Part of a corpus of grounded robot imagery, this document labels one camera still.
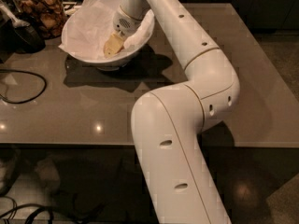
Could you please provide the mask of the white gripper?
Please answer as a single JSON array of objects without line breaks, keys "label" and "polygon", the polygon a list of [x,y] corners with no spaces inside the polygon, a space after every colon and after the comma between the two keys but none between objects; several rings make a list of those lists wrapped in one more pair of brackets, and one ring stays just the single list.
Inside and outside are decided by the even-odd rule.
[{"label": "white gripper", "polygon": [[126,37],[137,31],[143,18],[140,7],[118,7],[113,17],[113,28],[116,32],[110,35],[103,48],[106,58],[113,57],[123,49]]}]

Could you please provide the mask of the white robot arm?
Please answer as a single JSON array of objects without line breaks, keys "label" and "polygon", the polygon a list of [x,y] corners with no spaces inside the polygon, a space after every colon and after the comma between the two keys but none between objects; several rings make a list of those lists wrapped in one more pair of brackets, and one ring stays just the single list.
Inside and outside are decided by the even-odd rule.
[{"label": "white robot arm", "polygon": [[160,224],[232,224],[197,135],[232,111],[238,76],[221,48],[179,0],[121,0],[113,25],[135,32],[152,11],[187,77],[134,104],[135,150]]}]

